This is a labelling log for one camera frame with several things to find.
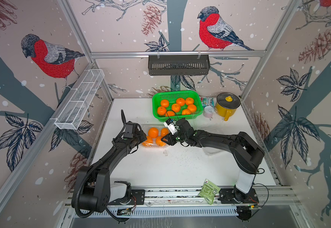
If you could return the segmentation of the clear plastic clamshell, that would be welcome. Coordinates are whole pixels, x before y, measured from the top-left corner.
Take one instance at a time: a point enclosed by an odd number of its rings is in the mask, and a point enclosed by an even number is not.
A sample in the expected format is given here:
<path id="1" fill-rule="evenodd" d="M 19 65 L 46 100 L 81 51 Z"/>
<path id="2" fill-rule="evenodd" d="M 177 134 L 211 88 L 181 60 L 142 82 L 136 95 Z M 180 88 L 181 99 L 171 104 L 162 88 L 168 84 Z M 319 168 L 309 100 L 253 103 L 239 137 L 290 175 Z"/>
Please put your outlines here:
<path id="1" fill-rule="evenodd" d="M 220 127 L 218 125 L 202 126 L 199 128 L 199 130 L 204 130 L 206 132 L 209 132 L 212 134 L 218 134 L 218 135 L 225 134 L 225 131 L 222 129 L 222 127 Z M 223 152 L 223 150 L 221 150 L 221 149 L 212 148 L 212 147 L 203 147 L 202 150 L 208 156 L 213 156 L 213 155 Z"/>
<path id="2" fill-rule="evenodd" d="M 142 126 L 142 130 L 146 134 L 146 140 L 141 144 L 143 147 L 158 149 L 168 146 L 168 144 L 161 140 L 162 137 L 170 133 L 163 125 L 145 124 Z"/>

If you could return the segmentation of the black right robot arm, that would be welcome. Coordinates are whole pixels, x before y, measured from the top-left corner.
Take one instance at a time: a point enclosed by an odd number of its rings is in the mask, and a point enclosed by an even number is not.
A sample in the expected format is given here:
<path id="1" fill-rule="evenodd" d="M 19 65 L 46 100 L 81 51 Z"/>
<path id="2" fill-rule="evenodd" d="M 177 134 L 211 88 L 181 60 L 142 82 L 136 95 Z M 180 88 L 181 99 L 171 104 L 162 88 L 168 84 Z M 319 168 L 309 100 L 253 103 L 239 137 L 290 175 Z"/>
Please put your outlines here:
<path id="1" fill-rule="evenodd" d="M 221 196 L 219 200 L 245 204 L 258 203 L 256 191 L 252 187 L 265 152 L 246 132 L 221 135 L 195 130 L 185 118 L 178 121 L 167 119 L 164 126 L 169 133 L 162 137 L 161 141 L 167 145 L 186 143 L 191 147 L 218 149 L 229 153 L 234 159 L 238 167 L 238 177 L 230 190 L 232 195 Z"/>

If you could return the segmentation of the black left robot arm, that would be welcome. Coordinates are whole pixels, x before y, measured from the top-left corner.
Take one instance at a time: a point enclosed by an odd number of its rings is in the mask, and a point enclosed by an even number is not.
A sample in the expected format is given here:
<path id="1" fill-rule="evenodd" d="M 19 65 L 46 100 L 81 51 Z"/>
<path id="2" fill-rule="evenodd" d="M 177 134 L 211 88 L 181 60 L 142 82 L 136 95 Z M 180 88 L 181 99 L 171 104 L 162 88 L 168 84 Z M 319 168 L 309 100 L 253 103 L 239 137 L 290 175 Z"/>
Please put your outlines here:
<path id="1" fill-rule="evenodd" d="M 121 110 L 123 122 L 122 130 L 112 140 L 112 148 L 96 163 L 79 169 L 71 205 L 80 218 L 87 218 L 94 212 L 107 211 L 119 222 L 108 209 L 110 202 L 118 200 L 127 204 L 132 201 L 131 184 L 126 181 L 110 182 L 110 176 L 120 161 L 127 155 L 134 153 L 134 148 L 147 140 L 147 136 L 138 123 L 126 121 Z"/>

